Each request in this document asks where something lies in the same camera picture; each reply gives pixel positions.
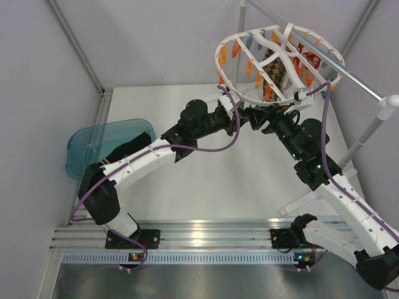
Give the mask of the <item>white round clip hanger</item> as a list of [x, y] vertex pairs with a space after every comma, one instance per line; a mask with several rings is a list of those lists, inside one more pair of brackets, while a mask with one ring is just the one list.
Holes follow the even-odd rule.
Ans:
[[300, 110], [313, 105], [314, 85], [329, 81], [336, 88], [342, 77], [323, 75], [329, 63], [319, 50], [345, 66], [342, 54], [316, 32], [292, 23], [285, 29], [274, 25], [225, 38], [215, 50], [214, 65], [220, 84], [240, 101]]

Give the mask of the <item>black sock with beige stripes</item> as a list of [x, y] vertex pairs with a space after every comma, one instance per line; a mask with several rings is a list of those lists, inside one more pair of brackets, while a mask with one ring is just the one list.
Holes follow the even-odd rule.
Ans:
[[144, 132], [132, 139], [129, 142], [126, 142], [118, 147], [116, 147], [108, 156], [106, 156], [103, 160], [97, 163], [98, 167], [102, 167], [107, 164], [111, 164], [121, 160], [122, 158], [126, 158], [131, 154], [134, 154], [146, 146], [150, 145], [151, 136]]

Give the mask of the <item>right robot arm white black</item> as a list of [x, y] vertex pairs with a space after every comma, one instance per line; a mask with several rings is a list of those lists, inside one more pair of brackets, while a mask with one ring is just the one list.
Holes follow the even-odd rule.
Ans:
[[325, 121], [298, 122], [298, 112], [277, 105], [245, 108], [253, 130], [274, 133], [297, 161], [299, 179], [325, 200], [350, 227], [341, 233], [311, 214], [298, 216], [289, 233], [298, 247], [321, 246], [355, 267], [362, 279], [382, 290], [398, 278], [398, 232], [379, 217], [353, 189], [342, 168], [327, 155]]

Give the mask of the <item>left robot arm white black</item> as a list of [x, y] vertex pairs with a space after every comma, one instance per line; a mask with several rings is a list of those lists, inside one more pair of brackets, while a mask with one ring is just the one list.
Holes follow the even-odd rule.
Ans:
[[124, 190], [141, 178], [164, 166], [185, 159], [199, 151], [198, 140], [225, 131], [235, 140], [248, 122], [244, 109], [233, 101], [218, 103], [213, 112], [202, 100], [190, 101], [180, 113], [177, 124], [152, 141], [148, 133], [116, 147], [103, 160], [89, 165], [78, 192], [94, 223], [119, 233], [120, 241], [135, 247], [141, 239], [140, 225], [125, 212], [119, 201]]

